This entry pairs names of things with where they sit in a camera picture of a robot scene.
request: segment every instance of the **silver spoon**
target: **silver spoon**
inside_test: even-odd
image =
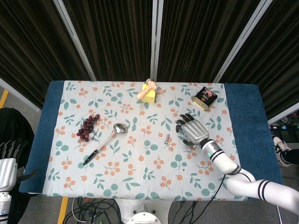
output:
[[[95,155],[99,153],[99,149],[101,149],[109,141],[109,139],[112,138],[112,136],[114,134],[116,134],[116,133],[127,133],[127,132],[128,132],[128,129],[124,124],[117,123],[117,124],[113,125],[112,133],[109,135],[109,137],[99,147],[97,147],[96,150],[93,151],[93,153],[90,154],[90,156],[84,161],[83,165],[88,164],[90,162],[90,160],[92,160],[93,157],[95,157]]]

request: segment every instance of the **yellow floor marking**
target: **yellow floor marking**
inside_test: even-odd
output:
[[[2,94],[2,97],[1,97],[1,99],[0,99],[0,108],[3,107],[7,95],[8,95],[8,90],[4,90],[4,92],[3,92],[3,94]]]
[[[68,199],[69,199],[68,197],[63,197],[62,198],[62,202],[61,202],[61,206],[60,206],[60,212],[59,212],[59,218],[58,218],[57,224],[62,224],[62,222],[64,220]]]

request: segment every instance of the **floor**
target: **floor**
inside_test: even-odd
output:
[[[0,97],[2,96],[3,88],[0,87]],[[29,106],[17,99],[12,94],[8,97],[4,104],[5,107],[13,107],[19,110],[29,121],[33,131],[37,129],[40,114],[32,110]],[[290,144],[291,148],[298,148],[299,144]],[[281,168],[285,185],[299,190],[299,167],[292,165],[289,168]],[[20,220],[19,224],[56,224],[60,211],[61,198],[51,198],[44,196],[33,197],[27,210]],[[69,199],[67,206],[67,213],[71,211],[72,199]],[[178,213],[175,224],[178,224],[183,215],[189,208],[191,202],[187,202],[181,211]],[[197,216],[205,207],[207,202],[198,203],[195,208],[194,216]],[[179,202],[175,202],[171,206],[169,212],[169,223],[172,223],[174,215],[179,208]],[[298,224],[299,217],[284,210],[280,209],[281,216],[284,224]],[[253,202],[212,202],[203,216],[200,218],[201,223],[209,224],[278,224],[279,219],[274,205],[265,203],[263,201]],[[76,223],[73,218],[70,218],[70,224]]]

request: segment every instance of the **grape bunch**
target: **grape bunch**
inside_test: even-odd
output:
[[[100,119],[99,114],[95,115],[94,118],[92,116],[86,118],[83,122],[82,128],[78,130],[77,136],[80,136],[80,138],[84,141],[89,141],[89,133],[93,131],[93,125],[98,119]]]

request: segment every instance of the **toy hammer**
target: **toy hammer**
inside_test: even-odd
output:
[[[147,79],[147,80],[145,81],[145,83],[146,83],[147,85],[149,85],[149,86],[148,86],[148,88],[146,88],[145,90],[143,90],[143,91],[141,91],[141,92],[139,92],[139,93],[137,94],[137,96],[136,96],[137,99],[142,99],[142,98],[143,98],[146,94],[148,94],[149,91],[152,90],[152,89],[153,89],[155,92],[157,92],[157,91],[160,89],[160,87],[157,86],[157,84],[156,84],[154,81],[151,81],[150,78]]]

